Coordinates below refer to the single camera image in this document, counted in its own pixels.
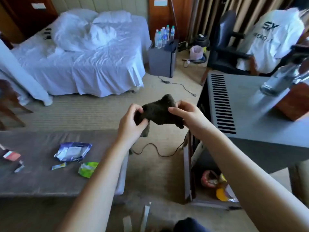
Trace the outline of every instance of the green plastic package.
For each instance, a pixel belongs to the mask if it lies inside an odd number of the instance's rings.
[[[84,163],[79,167],[78,173],[82,175],[83,177],[90,178],[97,166],[98,166],[98,162]]]

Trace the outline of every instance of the gray mini fridge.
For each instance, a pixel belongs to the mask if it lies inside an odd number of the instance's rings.
[[[173,77],[179,40],[168,42],[158,49],[153,42],[149,47],[149,73],[154,76]]]

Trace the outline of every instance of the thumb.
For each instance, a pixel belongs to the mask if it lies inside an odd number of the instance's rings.
[[[169,107],[169,108],[168,108],[168,111],[169,111],[170,113],[172,113],[173,115],[179,116],[179,117],[181,117],[181,118],[183,118],[183,119],[184,119],[184,117],[187,115],[187,112],[186,112],[186,111],[184,111],[184,110],[182,110],[182,109],[179,109],[179,108],[177,108],[177,107]]]
[[[149,121],[146,119],[146,118],[144,118],[143,120],[142,120],[142,122],[137,126],[140,130],[141,130],[141,132],[147,127],[147,125],[149,124]]]

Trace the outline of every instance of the vent grille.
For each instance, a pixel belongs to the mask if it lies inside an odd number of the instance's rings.
[[[236,134],[230,99],[223,75],[211,74],[217,128],[223,133]]]

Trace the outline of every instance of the gray upholstered bench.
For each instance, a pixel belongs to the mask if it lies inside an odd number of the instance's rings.
[[[14,173],[18,160],[0,159],[0,197],[77,196],[87,182],[78,174],[80,163],[69,162],[64,168],[51,170],[61,162],[54,157],[60,143],[86,142],[92,148],[83,162],[99,162],[104,152],[116,139],[117,130],[56,131],[56,132],[0,132],[0,143],[21,154],[25,167]],[[120,171],[115,195],[124,191],[128,155]]]

